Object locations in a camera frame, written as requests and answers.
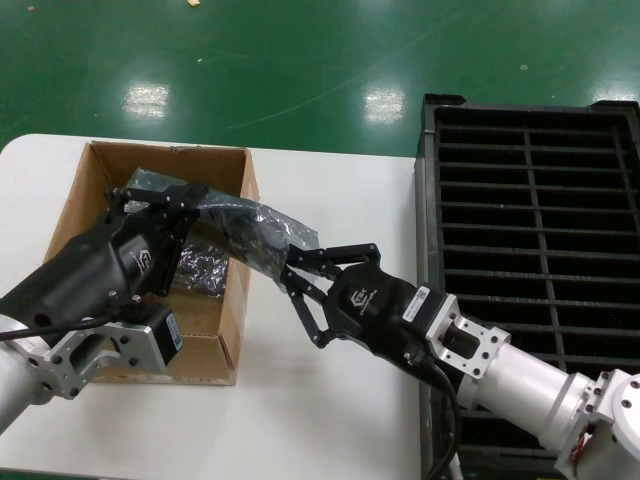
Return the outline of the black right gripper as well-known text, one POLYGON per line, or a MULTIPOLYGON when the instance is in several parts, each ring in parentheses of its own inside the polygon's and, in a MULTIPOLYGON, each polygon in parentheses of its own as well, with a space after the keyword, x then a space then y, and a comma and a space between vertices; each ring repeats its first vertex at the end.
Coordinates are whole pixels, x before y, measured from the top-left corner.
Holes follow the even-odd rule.
POLYGON ((417 288, 382 271, 380 260, 376 244, 312 250, 290 245, 281 284, 317 348, 324 349, 334 339, 335 332, 338 338, 357 343, 401 371, 417 374, 419 368, 410 364, 405 354, 420 342, 403 326, 403 314, 417 288), (341 265, 352 266, 342 272, 341 265), (292 268, 328 280, 337 279, 326 295, 292 268), (320 329, 307 298, 320 306, 324 303, 328 329, 320 329))

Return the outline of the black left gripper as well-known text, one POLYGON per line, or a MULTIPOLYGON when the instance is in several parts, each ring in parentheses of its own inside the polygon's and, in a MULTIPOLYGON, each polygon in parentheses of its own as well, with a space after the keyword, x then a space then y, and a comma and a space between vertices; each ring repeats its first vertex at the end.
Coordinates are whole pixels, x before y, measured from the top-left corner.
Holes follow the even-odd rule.
POLYGON ((117 301, 167 296, 184 241, 199 219, 201 184, 163 191, 133 187, 105 192, 108 212, 1 298, 1 313, 49 345, 117 301))

